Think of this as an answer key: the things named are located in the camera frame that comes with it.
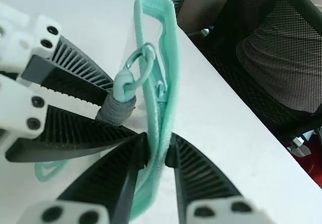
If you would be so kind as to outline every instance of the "gray cord wrap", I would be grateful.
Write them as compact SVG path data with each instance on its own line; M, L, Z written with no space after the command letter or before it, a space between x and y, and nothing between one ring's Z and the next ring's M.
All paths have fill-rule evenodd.
M113 94L110 93L98 111L96 120L106 122L114 126L120 126L132 114L136 102L136 97L128 102L118 102L114 99Z

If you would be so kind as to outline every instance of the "chair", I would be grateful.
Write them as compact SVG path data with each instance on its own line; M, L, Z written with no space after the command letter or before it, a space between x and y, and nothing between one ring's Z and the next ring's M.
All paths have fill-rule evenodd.
M310 0L228 0L213 26L206 57L281 142L322 126L322 14Z

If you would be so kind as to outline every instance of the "mesh chair back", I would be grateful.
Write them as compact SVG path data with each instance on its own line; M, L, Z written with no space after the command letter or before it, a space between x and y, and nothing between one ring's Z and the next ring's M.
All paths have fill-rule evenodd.
M322 125L322 14L309 0L228 0L206 56L281 141Z

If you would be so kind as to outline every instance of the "white table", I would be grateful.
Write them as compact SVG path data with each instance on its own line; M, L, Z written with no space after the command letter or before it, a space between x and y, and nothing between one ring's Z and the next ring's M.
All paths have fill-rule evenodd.
M2 1L23 12L44 13L60 22L63 35L111 77L120 68L134 0ZM206 154L245 197L266 210L277 224L321 223L320 188L179 28L178 38L181 88L174 132ZM97 111L97 107L75 99L59 104L89 117ZM126 125L145 131L142 113L144 109L139 104ZM1 157L0 222L15 223L26 205L55 198L96 159L91 156L72 160L55 180L39 183L32 164L18 166ZM133 223L178 223L176 205L173 170L166 168L156 202Z

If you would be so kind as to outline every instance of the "metal ring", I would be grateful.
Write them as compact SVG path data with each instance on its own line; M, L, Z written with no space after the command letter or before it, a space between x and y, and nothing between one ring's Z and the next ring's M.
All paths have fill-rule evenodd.
M135 90L135 89L139 88L140 86L142 86L144 84L144 82L150 76L152 69L153 69L154 61L156 60L156 52L155 52L155 48L153 47L153 45L150 43L145 43L141 48L138 48L136 51L134 51L130 55L130 57L126 60L124 68L130 69L132 67L132 65L134 64L134 62L140 56L144 56L144 60L147 63L146 69L138 80L136 80L133 83L124 85L124 89L127 91Z

